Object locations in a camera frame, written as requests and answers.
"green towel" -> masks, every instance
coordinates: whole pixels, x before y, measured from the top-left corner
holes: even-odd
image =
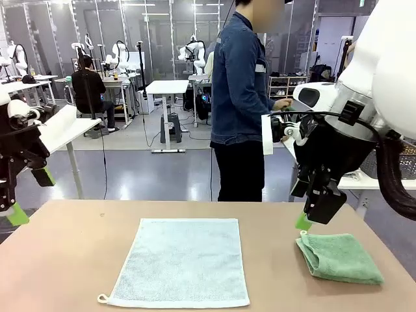
[[[351,234],[301,235],[296,240],[313,276],[333,281],[379,285],[383,276]]]

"shoe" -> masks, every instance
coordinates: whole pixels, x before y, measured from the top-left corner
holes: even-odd
[[[115,127],[115,128],[108,128],[109,129],[109,133],[114,133],[114,132],[117,132],[118,130],[120,130],[120,128],[117,128],[117,127]]]

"chair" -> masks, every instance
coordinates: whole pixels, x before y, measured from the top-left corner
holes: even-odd
[[[81,113],[81,118],[92,118],[91,114],[83,114]],[[84,133],[85,136],[89,136],[93,139],[99,138],[101,134],[108,135],[109,134],[109,128],[107,128],[107,125],[104,121],[104,113],[103,112],[96,112],[96,118],[100,118],[102,122],[99,123],[99,127],[95,126],[88,130],[86,133]]]

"person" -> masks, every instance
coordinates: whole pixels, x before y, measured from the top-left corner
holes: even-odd
[[[120,130],[116,127],[114,119],[114,103],[112,101],[102,101],[101,94],[105,93],[105,86],[99,73],[91,71],[93,69],[92,58],[84,55],[84,65],[90,85],[90,98],[94,112],[107,112],[107,128],[109,133]],[[81,70],[72,74],[72,86],[75,91],[75,104],[78,110],[83,114],[91,114],[90,105],[86,97],[86,90]]]
[[[235,0],[236,12],[214,51],[211,147],[220,169],[220,202],[261,202],[265,160],[261,115],[290,106],[267,98],[266,33],[285,0]]]

